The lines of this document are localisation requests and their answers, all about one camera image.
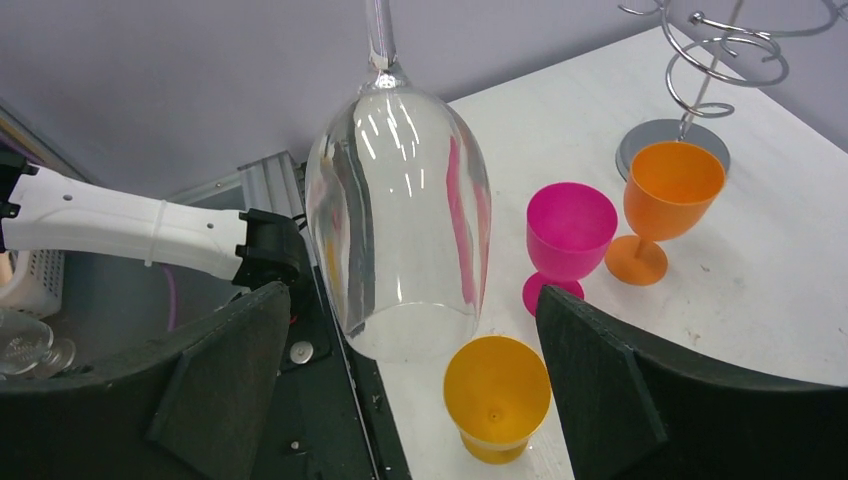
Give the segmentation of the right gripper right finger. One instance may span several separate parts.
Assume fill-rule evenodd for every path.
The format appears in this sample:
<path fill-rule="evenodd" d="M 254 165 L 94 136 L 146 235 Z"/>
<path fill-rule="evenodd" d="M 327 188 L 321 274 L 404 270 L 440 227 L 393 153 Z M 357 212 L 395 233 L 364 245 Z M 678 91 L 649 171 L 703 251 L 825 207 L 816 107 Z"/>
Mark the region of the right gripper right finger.
<path fill-rule="evenodd" d="M 554 286 L 536 327 L 578 479 L 843 479 L 847 391 L 726 363 Z"/>

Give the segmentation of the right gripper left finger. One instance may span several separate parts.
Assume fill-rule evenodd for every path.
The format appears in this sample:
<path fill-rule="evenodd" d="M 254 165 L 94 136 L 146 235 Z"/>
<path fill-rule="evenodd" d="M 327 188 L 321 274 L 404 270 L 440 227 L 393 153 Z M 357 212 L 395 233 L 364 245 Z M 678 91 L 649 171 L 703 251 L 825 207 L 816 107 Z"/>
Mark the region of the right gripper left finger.
<path fill-rule="evenodd" d="M 140 346 L 1 385 L 5 479 L 247 479 L 290 322 L 274 282 Z"/>

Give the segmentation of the pink wine glass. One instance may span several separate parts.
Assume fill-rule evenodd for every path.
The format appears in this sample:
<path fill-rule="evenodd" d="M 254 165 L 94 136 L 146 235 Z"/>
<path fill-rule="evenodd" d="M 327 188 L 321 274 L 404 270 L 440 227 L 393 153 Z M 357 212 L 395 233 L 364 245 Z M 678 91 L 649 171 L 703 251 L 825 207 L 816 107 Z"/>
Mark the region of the pink wine glass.
<path fill-rule="evenodd" d="M 545 285 L 583 299 L 580 281 L 603 259 L 618 228 L 618 214 L 601 191 L 560 182 L 538 190 L 526 209 L 526 248 L 535 272 L 525 281 L 522 300 L 536 314 Z"/>

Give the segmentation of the clear wine glass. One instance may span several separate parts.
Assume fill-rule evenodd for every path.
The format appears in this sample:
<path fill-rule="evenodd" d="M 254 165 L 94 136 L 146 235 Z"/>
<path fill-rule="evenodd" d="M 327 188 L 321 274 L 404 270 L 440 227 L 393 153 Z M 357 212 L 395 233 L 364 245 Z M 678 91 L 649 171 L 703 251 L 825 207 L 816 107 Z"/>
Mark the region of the clear wine glass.
<path fill-rule="evenodd" d="M 312 147 L 307 225 L 348 344 L 373 360 L 418 362 L 476 331 L 490 186 L 467 123 L 403 71 L 389 3 L 365 9 L 369 78 Z"/>

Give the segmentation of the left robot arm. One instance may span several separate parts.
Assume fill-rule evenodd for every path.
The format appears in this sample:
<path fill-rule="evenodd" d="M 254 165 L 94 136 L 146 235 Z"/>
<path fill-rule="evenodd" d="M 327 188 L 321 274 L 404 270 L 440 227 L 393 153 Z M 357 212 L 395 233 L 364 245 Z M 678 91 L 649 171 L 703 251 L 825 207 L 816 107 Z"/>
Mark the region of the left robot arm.
<path fill-rule="evenodd" d="M 164 263 L 249 289 L 311 276 L 295 220 L 215 210 L 91 185 L 1 155 L 2 250 L 64 250 Z"/>

